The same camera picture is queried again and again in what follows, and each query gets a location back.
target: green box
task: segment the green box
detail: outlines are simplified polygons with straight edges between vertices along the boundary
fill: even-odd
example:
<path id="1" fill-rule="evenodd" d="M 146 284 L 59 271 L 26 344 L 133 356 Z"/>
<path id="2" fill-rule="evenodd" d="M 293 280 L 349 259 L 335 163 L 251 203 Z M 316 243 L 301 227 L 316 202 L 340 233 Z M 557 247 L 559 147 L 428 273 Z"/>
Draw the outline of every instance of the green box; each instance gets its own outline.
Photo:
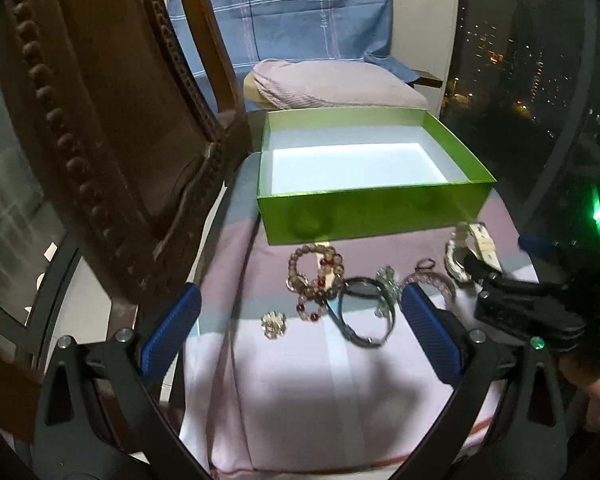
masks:
<path id="1" fill-rule="evenodd" d="M 258 206 L 269 244 L 474 220 L 495 179 L 426 110 L 338 107 L 267 114 Z"/>

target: cushion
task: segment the cushion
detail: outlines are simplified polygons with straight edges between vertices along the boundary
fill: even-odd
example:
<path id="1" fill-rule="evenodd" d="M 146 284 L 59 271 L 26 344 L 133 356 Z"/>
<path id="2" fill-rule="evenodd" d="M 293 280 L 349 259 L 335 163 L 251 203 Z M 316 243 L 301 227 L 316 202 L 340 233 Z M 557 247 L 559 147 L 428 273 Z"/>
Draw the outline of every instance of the cushion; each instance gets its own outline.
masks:
<path id="1" fill-rule="evenodd" d="M 253 67 L 258 92 L 280 109 L 330 106 L 426 108 L 427 100 L 382 67 L 359 61 L 291 63 L 266 59 Z"/>

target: green led light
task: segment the green led light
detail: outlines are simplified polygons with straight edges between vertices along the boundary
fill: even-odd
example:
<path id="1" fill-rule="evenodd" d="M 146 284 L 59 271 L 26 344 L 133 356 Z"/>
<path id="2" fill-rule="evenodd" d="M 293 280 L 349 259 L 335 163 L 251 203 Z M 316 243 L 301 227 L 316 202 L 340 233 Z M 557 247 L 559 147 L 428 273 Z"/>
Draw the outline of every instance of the green led light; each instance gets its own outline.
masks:
<path id="1" fill-rule="evenodd" d="M 542 350 L 544 348 L 544 339 L 541 337 L 534 336 L 529 340 L 529 342 L 535 350 Z"/>
<path id="2" fill-rule="evenodd" d="M 599 209 L 597 209 L 595 213 L 593 213 L 593 219 L 594 219 L 595 221 L 598 221 L 598 220 L 600 220 L 600 208 L 599 208 Z"/>

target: blue plaid fabric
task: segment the blue plaid fabric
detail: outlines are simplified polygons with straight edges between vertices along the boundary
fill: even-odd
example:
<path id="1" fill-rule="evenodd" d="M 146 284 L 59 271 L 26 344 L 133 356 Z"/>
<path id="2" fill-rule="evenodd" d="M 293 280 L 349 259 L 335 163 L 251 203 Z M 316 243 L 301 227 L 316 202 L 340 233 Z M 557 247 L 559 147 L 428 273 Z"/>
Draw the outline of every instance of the blue plaid fabric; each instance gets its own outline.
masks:
<path id="1" fill-rule="evenodd" d="M 390 56 L 392 0 L 211 0 L 238 79 L 263 59 L 366 61 L 404 82 L 417 74 Z M 187 62 L 215 106 L 181 0 L 168 9 Z"/>

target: white watch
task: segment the white watch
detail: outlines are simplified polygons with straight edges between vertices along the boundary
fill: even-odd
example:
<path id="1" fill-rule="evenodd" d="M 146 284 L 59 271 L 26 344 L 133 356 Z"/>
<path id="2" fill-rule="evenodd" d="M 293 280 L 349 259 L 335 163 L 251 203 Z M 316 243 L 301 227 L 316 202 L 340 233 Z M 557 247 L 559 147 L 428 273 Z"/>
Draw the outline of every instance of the white watch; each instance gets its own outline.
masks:
<path id="1" fill-rule="evenodd" d="M 467 238 L 474 240 L 474 247 L 469 247 L 466 243 Z M 451 239 L 445 246 L 445 268 L 446 272 L 458 283 L 471 282 L 471 276 L 464 270 L 459 263 L 458 258 L 465 250 L 471 251 L 476 258 L 484 261 L 494 269 L 502 272 L 496 247 L 489 236 L 489 232 L 484 224 L 460 222 L 451 233 Z"/>

